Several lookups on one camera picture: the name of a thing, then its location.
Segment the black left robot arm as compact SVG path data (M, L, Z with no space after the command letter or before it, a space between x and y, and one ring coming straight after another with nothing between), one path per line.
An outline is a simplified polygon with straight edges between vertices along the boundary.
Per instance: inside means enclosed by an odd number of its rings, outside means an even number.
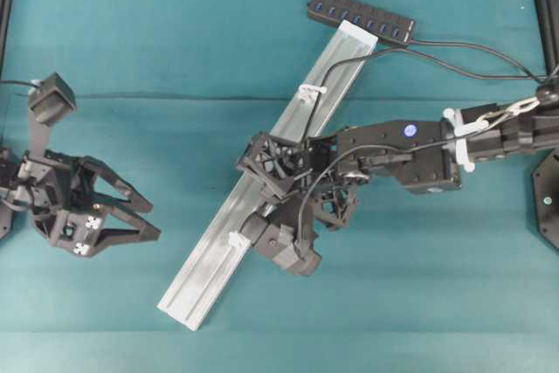
M110 246L156 241L161 231L141 214L153 204L104 162L47 150L19 162L1 150L1 236L27 212L49 245L79 258Z

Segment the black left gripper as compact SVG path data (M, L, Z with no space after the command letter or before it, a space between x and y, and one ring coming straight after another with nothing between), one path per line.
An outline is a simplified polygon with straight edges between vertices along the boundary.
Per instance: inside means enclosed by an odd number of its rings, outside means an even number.
M130 210L153 210L146 197L103 161L49 151L42 156L24 154L10 179L8 208L28 211L49 245L81 258L115 245L158 240L161 230L137 213L116 216L131 229L103 228L109 208L95 191L99 178L122 195L118 201Z

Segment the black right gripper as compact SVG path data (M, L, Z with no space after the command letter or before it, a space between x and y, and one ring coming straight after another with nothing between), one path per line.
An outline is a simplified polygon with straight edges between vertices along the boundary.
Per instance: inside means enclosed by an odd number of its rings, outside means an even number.
M293 197L301 199L316 187L307 201L314 218L331 231L349 223L357 205L361 182L329 168L338 156L335 135L308 137L293 142L267 132L256 134L238 159L237 169L262 185L260 195L274 206Z

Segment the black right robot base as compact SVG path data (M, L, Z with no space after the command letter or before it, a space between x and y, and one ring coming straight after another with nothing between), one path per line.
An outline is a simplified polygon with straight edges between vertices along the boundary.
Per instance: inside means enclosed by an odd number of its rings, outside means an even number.
M535 216L540 235L558 249L558 149L532 172Z

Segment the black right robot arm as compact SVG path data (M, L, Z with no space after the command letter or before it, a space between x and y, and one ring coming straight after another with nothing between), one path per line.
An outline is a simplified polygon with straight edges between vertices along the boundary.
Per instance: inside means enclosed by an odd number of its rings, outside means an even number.
M457 190L462 171L478 162L557 146L558 106L533 100L448 108L439 121L386 121L300 142L261 132L238 169L262 183L274 208L268 220L304 237L313 219L330 230L345 226L357 188L375 176L391 176L414 194Z

